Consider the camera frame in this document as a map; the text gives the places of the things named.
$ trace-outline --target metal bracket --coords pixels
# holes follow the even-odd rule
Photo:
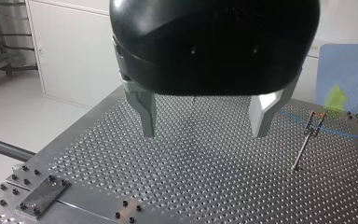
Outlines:
[[[136,82],[127,76],[128,69],[124,57],[117,49],[115,39],[112,37],[113,44],[115,45],[115,52],[117,56],[118,67],[120,68],[121,81],[123,83],[124,92],[126,93],[127,103],[138,112],[144,137],[154,137],[157,109],[156,97],[151,91],[147,91],[139,86]]]
[[[249,119],[254,137],[265,137],[275,114],[292,98],[298,82],[298,76],[283,90],[269,94],[252,96],[249,104]]]
[[[49,175],[16,210],[28,217],[39,218],[68,186],[67,180]]]
[[[308,144],[310,138],[312,136],[314,136],[314,137],[318,136],[318,133],[320,132],[320,130],[322,128],[322,125],[323,125],[324,119],[326,117],[326,114],[322,115],[322,118],[318,122],[318,126],[314,127],[314,125],[312,124],[312,120],[313,120],[313,117],[315,116],[315,114],[316,113],[314,111],[310,112],[310,118],[308,119],[307,125],[306,125],[306,127],[304,129],[304,132],[303,132],[303,134],[306,134],[307,137],[305,138],[304,143],[303,143],[303,145],[302,145],[302,147],[301,147],[301,149],[300,149],[300,151],[299,151],[299,153],[297,155],[296,161],[295,161],[295,163],[293,164],[293,166],[291,168],[292,173],[298,168],[298,164],[299,164],[299,162],[301,160],[302,155],[304,154],[305,148],[307,147],[307,144]]]

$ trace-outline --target white cabinet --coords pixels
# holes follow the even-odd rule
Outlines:
[[[92,107],[121,84],[109,16],[36,1],[29,11],[46,96]]]

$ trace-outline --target metal plate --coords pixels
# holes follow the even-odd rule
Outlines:
[[[40,219],[22,216],[14,211],[0,216],[0,224],[113,224],[115,222],[95,216],[66,204],[54,202]]]
[[[23,215],[39,218],[67,187],[69,182],[53,175],[46,178],[16,207]]]
[[[278,114],[268,137],[253,138],[247,97],[159,96],[149,139],[121,91],[27,162],[71,180],[61,202],[118,223],[358,223],[358,140],[321,132],[291,175],[298,120]],[[307,120],[323,110],[296,105],[284,111]],[[358,134],[329,115],[325,128]]]
[[[13,211],[14,208],[28,196],[29,192],[8,183],[2,183],[1,185],[5,187],[0,188],[0,201],[5,200],[5,203],[0,204],[0,219],[7,220],[8,217],[6,213]]]

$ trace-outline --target floor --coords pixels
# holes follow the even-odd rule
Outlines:
[[[88,110],[44,97],[38,76],[27,74],[0,83],[0,141],[38,152]],[[19,164],[0,156],[0,182]]]

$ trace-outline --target bolt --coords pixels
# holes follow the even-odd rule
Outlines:
[[[0,204],[1,204],[2,206],[5,206],[5,205],[6,205],[6,201],[2,199],[2,200],[0,201]]]
[[[39,214],[39,212],[40,212],[40,211],[39,211],[39,208],[34,208],[33,211],[34,211],[34,214],[35,214],[35,215]]]
[[[24,210],[25,208],[27,208],[27,205],[25,205],[25,203],[20,203],[20,209]]]

